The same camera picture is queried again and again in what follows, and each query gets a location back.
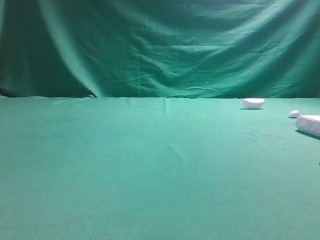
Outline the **green backdrop curtain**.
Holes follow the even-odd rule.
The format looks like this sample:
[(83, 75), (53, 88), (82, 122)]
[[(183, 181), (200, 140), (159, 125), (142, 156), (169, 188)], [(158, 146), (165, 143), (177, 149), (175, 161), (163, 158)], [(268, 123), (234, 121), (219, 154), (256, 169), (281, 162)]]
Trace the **green backdrop curtain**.
[(317, 0), (3, 0), (9, 97), (317, 98)]

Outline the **white oval object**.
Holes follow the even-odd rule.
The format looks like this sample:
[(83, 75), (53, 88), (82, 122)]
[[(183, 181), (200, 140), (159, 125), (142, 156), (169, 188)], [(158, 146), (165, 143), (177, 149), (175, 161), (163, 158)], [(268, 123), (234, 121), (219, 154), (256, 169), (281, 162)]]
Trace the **white oval object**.
[(241, 101), (241, 105), (247, 109), (261, 109), (265, 104), (264, 98), (245, 98)]

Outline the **green table cloth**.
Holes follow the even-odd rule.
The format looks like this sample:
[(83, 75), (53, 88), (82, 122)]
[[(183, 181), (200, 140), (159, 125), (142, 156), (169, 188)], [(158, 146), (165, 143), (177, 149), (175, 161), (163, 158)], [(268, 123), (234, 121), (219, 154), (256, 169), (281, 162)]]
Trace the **green table cloth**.
[(0, 100), (3, 240), (317, 240), (317, 98)]

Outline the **small white earbud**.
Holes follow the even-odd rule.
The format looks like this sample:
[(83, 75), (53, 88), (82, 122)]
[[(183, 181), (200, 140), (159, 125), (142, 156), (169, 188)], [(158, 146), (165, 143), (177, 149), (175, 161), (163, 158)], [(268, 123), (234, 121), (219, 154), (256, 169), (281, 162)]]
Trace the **small white earbud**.
[(298, 110), (293, 110), (289, 113), (288, 117), (291, 118), (291, 119), (296, 119), (298, 117), (300, 117), (301, 114)]

